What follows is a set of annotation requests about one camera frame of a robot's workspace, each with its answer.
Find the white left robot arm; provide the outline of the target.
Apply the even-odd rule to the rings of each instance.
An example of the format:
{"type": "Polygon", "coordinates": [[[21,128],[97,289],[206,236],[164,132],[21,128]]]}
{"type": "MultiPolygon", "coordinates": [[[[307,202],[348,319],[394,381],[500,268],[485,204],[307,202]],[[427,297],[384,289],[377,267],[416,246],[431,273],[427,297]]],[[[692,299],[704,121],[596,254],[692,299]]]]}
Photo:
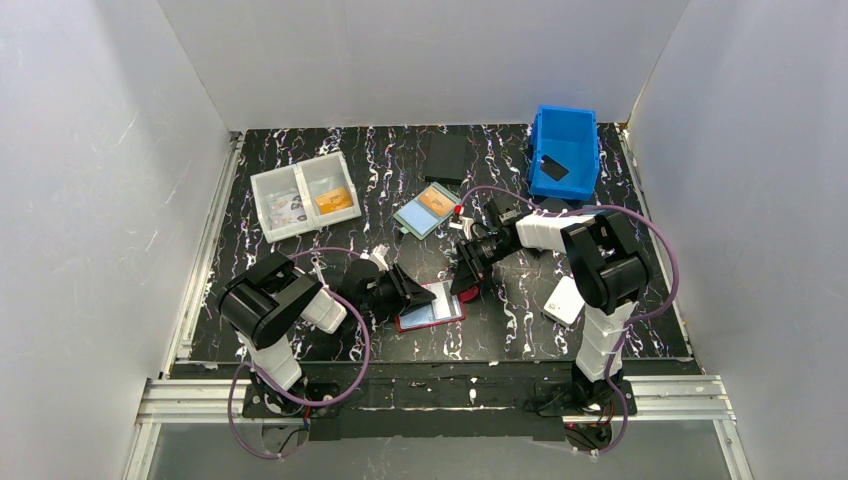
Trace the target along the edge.
{"type": "Polygon", "coordinates": [[[247,347],[257,376],[283,392],[302,377],[289,341],[296,322],[333,334],[356,311],[400,316],[436,299],[381,253],[353,260],[336,288],[299,271],[292,258],[273,253],[226,284],[217,310],[247,347]]]}

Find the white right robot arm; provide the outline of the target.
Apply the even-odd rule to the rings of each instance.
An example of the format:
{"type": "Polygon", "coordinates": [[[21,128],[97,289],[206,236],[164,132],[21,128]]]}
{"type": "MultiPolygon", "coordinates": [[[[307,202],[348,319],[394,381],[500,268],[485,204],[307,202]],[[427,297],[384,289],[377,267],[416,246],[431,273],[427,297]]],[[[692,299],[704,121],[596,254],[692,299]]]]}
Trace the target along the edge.
{"type": "Polygon", "coordinates": [[[653,226],[643,215],[615,205],[510,214],[494,232],[455,245],[451,293],[472,290],[487,280],[495,263],[522,249],[565,255],[585,304],[573,383],[586,389],[616,388],[627,323],[653,277],[651,262],[636,238],[635,221],[653,226]]]}

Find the green open card wallet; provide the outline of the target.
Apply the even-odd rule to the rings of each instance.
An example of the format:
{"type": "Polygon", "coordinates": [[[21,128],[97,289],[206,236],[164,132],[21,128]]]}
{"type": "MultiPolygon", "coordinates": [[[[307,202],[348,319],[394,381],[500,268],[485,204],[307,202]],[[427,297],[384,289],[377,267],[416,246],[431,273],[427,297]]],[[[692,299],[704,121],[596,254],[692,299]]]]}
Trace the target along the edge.
{"type": "Polygon", "coordinates": [[[404,204],[393,218],[400,228],[418,240],[424,240],[453,214],[460,199],[437,182],[404,204]]]}

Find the black card in bin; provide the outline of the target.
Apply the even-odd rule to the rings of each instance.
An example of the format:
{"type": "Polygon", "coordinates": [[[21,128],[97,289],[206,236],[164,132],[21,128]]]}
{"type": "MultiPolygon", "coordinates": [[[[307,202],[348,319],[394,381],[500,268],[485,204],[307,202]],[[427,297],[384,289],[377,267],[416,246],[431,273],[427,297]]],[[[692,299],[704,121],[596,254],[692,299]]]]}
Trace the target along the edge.
{"type": "Polygon", "coordinates": [[[547,175],[553,182],[560,182],[570,173],[568,168],[549,155],[543,155],[541,157],[540,171],[547,175]]]}

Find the white card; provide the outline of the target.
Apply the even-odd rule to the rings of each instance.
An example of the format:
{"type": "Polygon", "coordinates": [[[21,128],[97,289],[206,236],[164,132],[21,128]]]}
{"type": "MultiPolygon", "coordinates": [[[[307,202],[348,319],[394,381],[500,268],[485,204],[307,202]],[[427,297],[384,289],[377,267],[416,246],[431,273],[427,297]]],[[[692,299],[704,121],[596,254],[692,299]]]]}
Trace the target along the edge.
{"type": "Polygon", "coordinates": [[[544,303],[544,315],[563,326],[573,325],[583,311],[585,301],[575,280],[563,276],[544,303]]]}

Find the orange card in tray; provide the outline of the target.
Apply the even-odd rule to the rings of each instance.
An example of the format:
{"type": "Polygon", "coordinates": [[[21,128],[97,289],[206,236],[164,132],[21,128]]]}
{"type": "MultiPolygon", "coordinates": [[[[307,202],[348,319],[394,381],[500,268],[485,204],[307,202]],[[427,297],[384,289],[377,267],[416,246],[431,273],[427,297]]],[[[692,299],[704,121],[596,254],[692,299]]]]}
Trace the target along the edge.
{"type": "Polygon", "coordinates": [[[321,215],[327,215],[354,206],[352,195],[344,186],[320,194],[314,200],[321,215]]]}

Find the patterned card in tray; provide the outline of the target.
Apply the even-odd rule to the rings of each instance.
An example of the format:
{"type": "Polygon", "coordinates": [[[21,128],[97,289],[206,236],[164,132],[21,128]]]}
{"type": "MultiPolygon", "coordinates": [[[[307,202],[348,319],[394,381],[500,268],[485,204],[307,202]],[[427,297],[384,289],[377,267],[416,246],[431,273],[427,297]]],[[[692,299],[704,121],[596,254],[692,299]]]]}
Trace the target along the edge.
{"type": "Polygon", "coordinates": [[[298,193],[271,194],[266,197],[266,202],[268,221],[274,229],[307,220],[302,197],[298,193]]]}

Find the dark grey flat wallet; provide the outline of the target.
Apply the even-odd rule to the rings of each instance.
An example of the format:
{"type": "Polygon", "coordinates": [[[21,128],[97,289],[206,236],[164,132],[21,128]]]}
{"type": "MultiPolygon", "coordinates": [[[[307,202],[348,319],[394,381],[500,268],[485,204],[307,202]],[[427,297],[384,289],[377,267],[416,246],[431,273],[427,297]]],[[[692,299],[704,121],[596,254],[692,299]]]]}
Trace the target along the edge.
{"type": "Polygon", "coordinates": [[[538,209],[542,210],[543,212],[554,214],[572,211],[574,209],[574,206],[579,207],[579,204],[575,204],[574,202],[570,202],[560,198],[552,197],[541,199],[537,203],[538,209]]]}

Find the black wallet at back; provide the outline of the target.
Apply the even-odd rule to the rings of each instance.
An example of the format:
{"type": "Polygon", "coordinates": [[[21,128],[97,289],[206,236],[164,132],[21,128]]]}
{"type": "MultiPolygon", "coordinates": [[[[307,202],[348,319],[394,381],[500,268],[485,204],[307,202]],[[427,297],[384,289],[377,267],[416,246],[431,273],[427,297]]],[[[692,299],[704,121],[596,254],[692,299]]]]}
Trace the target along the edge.
{"type": "Polygon", "coordinates": [[[460,185],[467,176],[467,146],[468,140],[464,136],[434,134],[430,139],[424,165],[425,180],[460,185]]]}

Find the blue plastic bin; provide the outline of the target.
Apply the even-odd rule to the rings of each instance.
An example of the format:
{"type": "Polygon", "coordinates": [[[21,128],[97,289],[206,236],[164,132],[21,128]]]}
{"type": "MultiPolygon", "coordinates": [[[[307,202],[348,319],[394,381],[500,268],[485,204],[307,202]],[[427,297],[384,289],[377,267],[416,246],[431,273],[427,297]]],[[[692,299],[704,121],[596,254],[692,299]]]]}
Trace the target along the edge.
{"type": "Polygon", "coordinates": [[[589,200],[600,171],[600,145],[596,112],[552,105],[537,109],[528,140],[529,193],[571,201],[589,200]],[[543,155],[569,169],[560,182],[540,171],[543,155]]]}

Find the clear two-compartment tray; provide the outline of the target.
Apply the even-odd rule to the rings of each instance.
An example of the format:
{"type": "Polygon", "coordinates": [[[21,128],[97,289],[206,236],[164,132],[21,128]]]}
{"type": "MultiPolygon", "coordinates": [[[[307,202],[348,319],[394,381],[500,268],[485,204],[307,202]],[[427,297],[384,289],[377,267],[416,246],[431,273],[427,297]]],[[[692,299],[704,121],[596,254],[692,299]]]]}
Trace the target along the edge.
{"type": "Polygon", "coordinates": [[[362,215],[357,190],[352,181],[346,159],[340,152],[333,152],[255,174],[251,177],[251,187],[260,226],[265,240],[269,243],[320,230],[362,215]],[[342,186],[350,191],[354,206],[321,215],[315,205],[314,198],[342,186]],[[301,195],[307,220],[274,229],[268,221],[266,197],[275,193],[288,192],[301,195]]]}

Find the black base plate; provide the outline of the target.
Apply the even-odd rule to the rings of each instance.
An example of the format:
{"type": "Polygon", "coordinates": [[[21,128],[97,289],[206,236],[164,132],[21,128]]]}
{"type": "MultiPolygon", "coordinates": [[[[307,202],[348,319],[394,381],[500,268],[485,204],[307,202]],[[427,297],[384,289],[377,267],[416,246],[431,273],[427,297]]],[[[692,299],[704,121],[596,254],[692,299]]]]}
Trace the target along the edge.
{"type": "Polygon", "coordinates": [[[563,441],[577,423],[607,429],[626,408],[607,387],[582,392],[570,361],[375,362],[364,378],[353,362],[307,361],[292,394],[307,408],[261,384],[256,374],[236,404],[251,420],[292,419],[312,440],[402,436],[529,437],[563,441]]]}

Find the aluminium frame rail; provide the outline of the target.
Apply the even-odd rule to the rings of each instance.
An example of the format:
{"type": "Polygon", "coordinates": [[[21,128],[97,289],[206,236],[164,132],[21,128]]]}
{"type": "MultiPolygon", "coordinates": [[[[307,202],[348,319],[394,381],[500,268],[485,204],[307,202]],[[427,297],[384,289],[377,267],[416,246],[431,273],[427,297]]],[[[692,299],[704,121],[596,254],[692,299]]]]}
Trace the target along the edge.
{"type": "Polygon", "coordinates": [[[705,375],[676,311],[634,325],[625,347],[628,421],[556,417],[528,404],[565,385],[581,326],[546,318],[566,274],[560,255],[519,253],[463,321],[408,333],[371,319],[371,344],[347,321],[334,335],[296,326],[291,340],[314,397],[340,404],[286,417],[238,370],[245,351],[213,310],[224,284],[266,257],[253,175],[341,153],[362,214],[279,242],[337,281],[348,252],[385,245],[420,282],[444,278],[456,232],[402,235],[395,211],[425,186],[436,127],[250,130],[238,137],[213,203],[175,358],[150,383],[129,479],[742,479],[750,476],[720,377],[705,375]]]}

